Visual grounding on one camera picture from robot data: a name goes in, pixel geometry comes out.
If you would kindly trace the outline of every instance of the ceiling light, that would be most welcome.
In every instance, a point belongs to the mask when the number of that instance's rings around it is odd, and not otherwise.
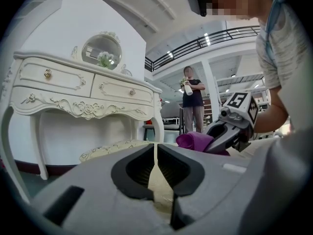
[[[208,37],[207,33],[205,33],[205,34],[204,34],[204,36],[205,36],[205,39],[206,39],[206,43],[207,43],[207,45],[208,45],[208,46],[209,46],[209,45],[211,45],[211,43],[210,43],[210,39],[209,39],[209,37]]]
[[[170,51],[168,51],[167,54],[169,54],[170,57],[173,58],[173,54]]]

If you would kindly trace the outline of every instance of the white column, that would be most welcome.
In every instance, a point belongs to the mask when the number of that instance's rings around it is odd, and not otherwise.
[[[267,101],[266,96],[267,96],[266,92],[262,92],[262,99],[263,99],[264,102]]]
[[[217,91],[217,97],[219,100],[219,107],[222,107],[222,102],[221,102],[221,97],[220,97],[220,91],[219,91],[219,86],[217,85],[216,77],[214,77],[214,82],[215,82],[215,89]]]
[[[218,119],[218,116],[220,114],[219,92],[215,86],[214,77],[208,60],[202,59],[201,62],[210,93],[212,120],[215,121]]]
[[[197,68],[194,68],[194,67],[193,67],[193,70],[194,70],[195,74],[198,76],[198,79],[200,79],[201,82],[205,85],[204,93],[205,93],[206,95],[209,94],[209,93],[210,93],[210,92],[209,92],[209,86],[208,86],[208,83],[207,83],[206,79],[203,78],[203,76],[200,76],[200,73],[199,73],[199,71],[198,71]]]
[[[270,99],[270,93],[269,93],[269,90],[266,90],[266,94],[268,95],[268,101],[269,101],[269,104],[270,104],[271,99]]]

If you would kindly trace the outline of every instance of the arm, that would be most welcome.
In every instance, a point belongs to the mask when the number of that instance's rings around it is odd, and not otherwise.
[[[278,96],[281,87],[270,89],[271,105],[256,119],[254,132],[265,133],[280,128],[288,118],[288,113]]]
[[[203,91],[205,90],[205,85],[203,83],[199,83],[197,85],[190,85],[190,88],[194,91],[194,90],[200,90]]]

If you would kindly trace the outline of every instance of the person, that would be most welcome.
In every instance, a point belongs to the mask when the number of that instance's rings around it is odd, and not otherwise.
[[[258,18],[261,34],[256,39],[256,52],[271,105],[258,115],[254,132],[277,130],[289,116],[278,92],[309,54],[301,22],[284,0],[212,0],[212,7],[239,19]]]
[[[196,131],[202,132],[204,105],[200,91],[205,90],[205,85],[199,79],[194,79],[194,72],[190,66],[185,67],[183,72],[184,76],[188,78],[188,82],[185,85],[189,85],[193,91],[192,95],[188,96],[185,92],[185,86],[180,85],[181,90],[184,92],[182,96],[182,107],[184,109],[185,132],[193,131],[193,116],[196,119]]]

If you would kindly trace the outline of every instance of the black shirt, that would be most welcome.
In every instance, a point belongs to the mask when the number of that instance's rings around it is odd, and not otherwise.
[[[198,85],[201,83],[198,79],[189,80],[191,85]],[[182,96],[182,107],[194,107],[194,106],[203,106],[203,100],[200,90],[194,90],[192,95],[188,96],[186,92]]]

